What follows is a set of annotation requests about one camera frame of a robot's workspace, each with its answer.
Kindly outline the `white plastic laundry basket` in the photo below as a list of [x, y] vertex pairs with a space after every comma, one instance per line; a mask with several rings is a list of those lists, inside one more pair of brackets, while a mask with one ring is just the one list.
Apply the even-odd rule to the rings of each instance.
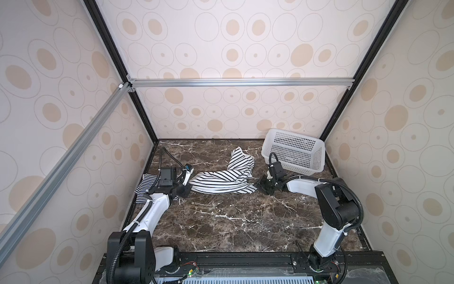
[[311, 176], [320, 173], [325, 167], [325, 143], [320, 139], [291, 131], [271, 129], [264, 140], [261, 155], [265, 162], [275, 153], [284, 169]]

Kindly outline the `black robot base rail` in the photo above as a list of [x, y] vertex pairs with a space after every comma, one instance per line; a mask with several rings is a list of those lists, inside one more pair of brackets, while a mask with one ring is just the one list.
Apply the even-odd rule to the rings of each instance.
[[335, 251], [322, 257], [308, 252], [180, 252], [177, 247], [140, 248], [123, 251], [114, 261], [109, 249], [98, 267], [94, 282], [116, 284], [189, 284], [212, 281], [257, 284], [395, 284], [383, 252]]

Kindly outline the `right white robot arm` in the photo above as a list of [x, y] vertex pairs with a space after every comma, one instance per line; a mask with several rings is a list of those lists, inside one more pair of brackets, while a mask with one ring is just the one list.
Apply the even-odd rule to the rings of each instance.
[[288, 176], [281, 163], [274, 162], [254, 186], [266, 195], [287, 191], [317, 199], [323, 224], [306, 256], [307, 263], [315, 272], [324, 270], [341, 248], [344, 237], [359, 227], [364, 219], [361, 201], [340, 177]]

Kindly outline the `blue white striped tank top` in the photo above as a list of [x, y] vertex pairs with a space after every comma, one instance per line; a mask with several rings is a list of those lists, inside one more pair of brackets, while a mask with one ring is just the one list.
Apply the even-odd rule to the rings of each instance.
[[149, 173], [144, 173], [142, 175], [142, 179], [135, 189], [136, 204], [143, 204], [147, 202], [148, 198], [146, 198], [144, 195], [145, 193], [149, 192], [151, 186], [155, 184], [156, 179], [157, 175], [152, 175]]

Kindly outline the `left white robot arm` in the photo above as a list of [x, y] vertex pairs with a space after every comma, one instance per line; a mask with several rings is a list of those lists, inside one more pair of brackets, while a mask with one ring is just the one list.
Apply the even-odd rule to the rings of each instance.
[[163, 168], [158, 175], [144, 174], [136, 189], [137, 201], [144, 202], [138, 215], [122, 231], [108, 239], [106, 282], [108, 284], [153, 284], [155, 273], [176, 273], [180, 269], [177, 247], [154, 247], [153, 232], [176, 197], [187, 197], [193, 168], [189, 164], [177, 175], [176, 168]]

